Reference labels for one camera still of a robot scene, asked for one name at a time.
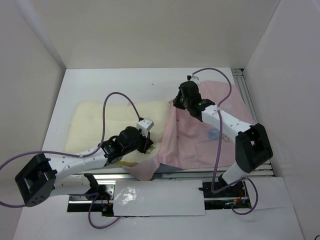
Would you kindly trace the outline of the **pink printed pillowcase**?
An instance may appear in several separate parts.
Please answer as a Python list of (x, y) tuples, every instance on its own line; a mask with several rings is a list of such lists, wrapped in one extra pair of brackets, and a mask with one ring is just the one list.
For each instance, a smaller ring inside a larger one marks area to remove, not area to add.
[[(229, 92), (229, 85), (218, 81), (203, 81), (198, 87), (204, 99), (215, 103), (222, 100)], [(184, 170), (214, 168), (220, 131), (193, 118), (187, 110), (173, 107), (172, 101), (167, 103), (170, 105), (170, 111), (156, 159), (135, 166), (124, 165), (122, 168), (130, 167), (134, 171), (150, 169), (153, 173), (160, 165)], [(255, 124), (240, 94), (235, 90), (220, 107), (243, 122)], [(218, 166), (229, 167), (233, 163), (235, 163), (235, 144), (226, 135), (222, 135)]]

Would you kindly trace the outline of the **cream quilted pillow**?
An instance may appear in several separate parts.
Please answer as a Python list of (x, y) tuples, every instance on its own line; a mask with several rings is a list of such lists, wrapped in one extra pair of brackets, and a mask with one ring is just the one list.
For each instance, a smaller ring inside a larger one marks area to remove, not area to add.
[[(135, 107), (142, 118), (153, 121), (150, 139), (153, 145), (146, 153), (133, 151), (125, 155), (119, 166), (133, 167), (157, 158), (163, 139), (165, 125), (170, 113), (170, 104), (165, 101), (136, 103)], [(101, 142), (103, 132), (103, 104), (95, 101), (83, 101), (76, 107), (68, 128), (63, 152), (78, 154), (85, 150), (96, 148)], [(127, 105), (107, 104), (105, 109), (104, 140), (117, 136), (126, 127), (135, 127), (138, 116), (130, 103)]]

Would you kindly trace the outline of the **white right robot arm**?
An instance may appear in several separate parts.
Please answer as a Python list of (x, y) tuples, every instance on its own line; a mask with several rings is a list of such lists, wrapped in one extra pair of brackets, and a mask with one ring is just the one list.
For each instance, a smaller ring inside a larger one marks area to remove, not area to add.
[[(227, 100), (232, 92), (232, 84), (229, 83), (228, 86), (227, 96), (215, 104), (209, 99), (203, 99), (198, 85), (194, 81), (188, 80), (180, 84), (178, 94), (173, 101), (174, 107), (187, 110), (193, 118), (219, 130), (211, 191), (223, 196), (230, 196), (236, 189), (235, 184), (244, 180), (257, 167), (273, 157), (272, 147), (262, 124), (249, 124), (221, 109), (221, 104)], [(219, 176), (218, 187), (215, 187), (222, 148), (222, 135), (226, 135), (235, 144), (235, 163)]]

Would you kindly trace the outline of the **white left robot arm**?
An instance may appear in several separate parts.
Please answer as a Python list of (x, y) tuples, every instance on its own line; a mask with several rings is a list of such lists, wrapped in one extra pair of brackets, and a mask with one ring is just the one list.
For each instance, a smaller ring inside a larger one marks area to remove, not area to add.
[(83, 195), (92, 200), (102, 188), (89, 170), (113, 165), (133, 152), (146, 153), (153, 144), (150, 131), (128, 126), (118, 136), (102, 143), (89, 157), (47, 157), (36, 154), (16, 175), (15, 182), (26, 207), (34, 207), (58, 195)]

